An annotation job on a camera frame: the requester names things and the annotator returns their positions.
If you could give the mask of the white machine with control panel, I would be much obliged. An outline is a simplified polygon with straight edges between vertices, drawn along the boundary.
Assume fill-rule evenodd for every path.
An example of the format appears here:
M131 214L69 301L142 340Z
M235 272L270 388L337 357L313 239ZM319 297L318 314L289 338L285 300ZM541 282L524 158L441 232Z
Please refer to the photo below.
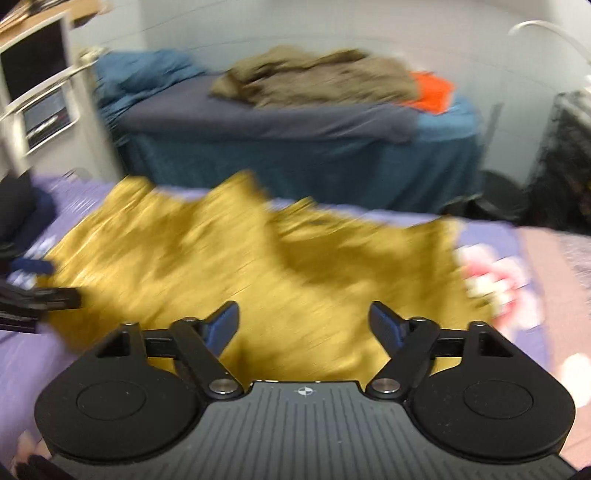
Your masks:
M68 10L46 11L1 35L1 158L20 175L77 174L114 182L121 167L76 57Z

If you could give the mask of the blue crumpled blanket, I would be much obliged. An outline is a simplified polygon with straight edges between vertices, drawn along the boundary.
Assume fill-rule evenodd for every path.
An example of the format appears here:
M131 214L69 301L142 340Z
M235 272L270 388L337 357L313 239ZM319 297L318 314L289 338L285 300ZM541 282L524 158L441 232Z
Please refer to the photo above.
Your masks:
M93 65L94 98L109 129L135 104L182 81L204 75L186 53L178 50L109 51Z

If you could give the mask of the gold satin jacket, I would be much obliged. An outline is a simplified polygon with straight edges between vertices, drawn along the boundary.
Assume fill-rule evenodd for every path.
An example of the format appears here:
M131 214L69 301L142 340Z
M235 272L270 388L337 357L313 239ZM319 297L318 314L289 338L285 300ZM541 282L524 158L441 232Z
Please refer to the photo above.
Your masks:
M491 318L468 294L458 235L447 219L399 228L308 200L273 210L246 173L195 201L128 178L50 252L50 284L78 288L83 306L49 321L79 353L123 322L165 328L231 300L239 329L221 359L243 384L367 383L388 359L373 302L452 329Z

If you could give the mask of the black quilted jacket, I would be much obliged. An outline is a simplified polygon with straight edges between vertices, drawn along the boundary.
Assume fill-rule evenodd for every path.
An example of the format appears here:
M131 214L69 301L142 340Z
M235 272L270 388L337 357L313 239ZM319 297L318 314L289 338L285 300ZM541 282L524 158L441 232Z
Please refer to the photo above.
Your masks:
M56 218L50 194L35 187L29 173L7 173L1 180L1 275L23 270L50 275L49 261L27 258L25 253Z

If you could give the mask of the black trolley cart with bottles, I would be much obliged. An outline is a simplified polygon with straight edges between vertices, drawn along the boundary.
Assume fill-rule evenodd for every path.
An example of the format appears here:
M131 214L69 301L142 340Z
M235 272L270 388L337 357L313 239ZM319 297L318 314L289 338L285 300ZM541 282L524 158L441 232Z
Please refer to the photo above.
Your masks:
M590 100L555 97L528 185L532 226L590 234Z

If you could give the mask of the orange folded cloth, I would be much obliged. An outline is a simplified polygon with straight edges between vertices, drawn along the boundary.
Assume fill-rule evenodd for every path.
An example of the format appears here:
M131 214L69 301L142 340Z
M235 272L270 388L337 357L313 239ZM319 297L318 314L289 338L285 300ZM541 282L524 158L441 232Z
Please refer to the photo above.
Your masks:
M413 71L411 75L419 98L403 102L403 106L433 115L442 115L452 107L456 92L454 83L431 72Z

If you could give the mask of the olive brown padded coat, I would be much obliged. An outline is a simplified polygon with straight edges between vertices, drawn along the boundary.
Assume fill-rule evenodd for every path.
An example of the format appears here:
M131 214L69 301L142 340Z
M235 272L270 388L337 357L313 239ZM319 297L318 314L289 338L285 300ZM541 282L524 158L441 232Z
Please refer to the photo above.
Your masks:
M211 95L258 108L414 102L406 65L359 49L320 55L277 46L241 59L211 85Z

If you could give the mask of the grey sheet massage bed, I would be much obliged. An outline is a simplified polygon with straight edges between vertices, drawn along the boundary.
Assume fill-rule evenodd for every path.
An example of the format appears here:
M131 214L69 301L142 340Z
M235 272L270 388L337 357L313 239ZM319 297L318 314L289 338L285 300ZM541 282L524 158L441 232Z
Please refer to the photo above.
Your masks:
M212 188L249 171L274 197L437 213L481 189L472 104L441 115L392 104L259 109L211 95L211 75L142 100L112 127L126 171Z

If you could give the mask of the white curved pipe frame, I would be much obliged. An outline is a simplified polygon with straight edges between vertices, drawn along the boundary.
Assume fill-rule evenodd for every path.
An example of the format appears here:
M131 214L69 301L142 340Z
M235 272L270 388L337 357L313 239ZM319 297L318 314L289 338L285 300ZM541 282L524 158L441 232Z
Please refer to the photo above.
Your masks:
M527 20L508 31L507 67L512 73L570 91L590 85L590 47L549 21Z

